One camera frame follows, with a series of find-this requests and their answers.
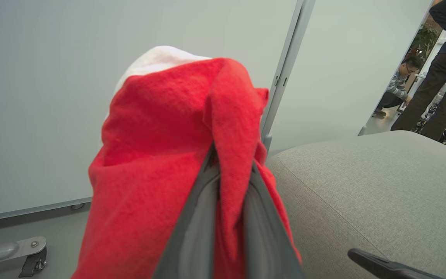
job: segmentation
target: red cloth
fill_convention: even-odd
[[[72,278],[150,278],[213,141],[221,166],[215,277],[244,277],[241,211],[253,160],[292,239],[259,140],[267,101],[268,90],[231,59],[127,78],[89,168],[94,196]]]

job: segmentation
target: upholstery seam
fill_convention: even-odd
[[[347,218],[345,218],[342,214],[340,214],[340,212],[338,212],[335,208],[333,208],[333,206],[331,206],[329,203],[327,203],[320,195],[318,195],[313,189],[311,189],[311,187],[307,186],[301,179],[299,179],[299,177],[297,177],[294,173],[292,173],[292,171],[290,171],[285,164],[283,164],[283,162],[280,159],[280,156],[277,156],[278,161],[280,162],[280,164],[291,174],[293,175],[297,180],[299,180],[299,182],[302,183],[302,185],[304,185],[307,189],[309,189],[311,192],[313,192],[318,198],[320,198],[320,200],[326,204],[329,208],[331,208],[331,210],[333,210],[336,214],[338,214],[338,216],[340,216],[352,229],[354,229],[362,238],[364,238],[370,245],[372,245],[383,257],[385,257],[387,260],[390,260],[390,258],[388,258],[382,251],[381,249],[379,249],[376,245],[373,244],[373,242],[371,242],[363,233],[361,233],[359,231],[359,229],[357,229],[353,224],[351,224],[351,222],[349,222],[347,220]]]

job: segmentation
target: gray upholstered seat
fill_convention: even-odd
[[[267,162],[309,279],[371,279],[361,248],[446,278],[446,146],[387,132],[301,146]]]

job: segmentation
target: green foliage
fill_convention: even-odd
[[[423,28],[417,32],[417,35],[410,46],[411,52],[416,51],[416,55],[425,61],[433,46],[435,46],[438,37],[438,31],[432,28],[429,24],[425,24]]]

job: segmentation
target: red fabric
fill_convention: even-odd
[[[268,90],[231,59],[129,77],[89,168],[94,196],[72,278],[150,278],[213,141],[221,166],[215,277],[244,277],[241,210],[253,160],[292,238],[259,140],[267,101]]]

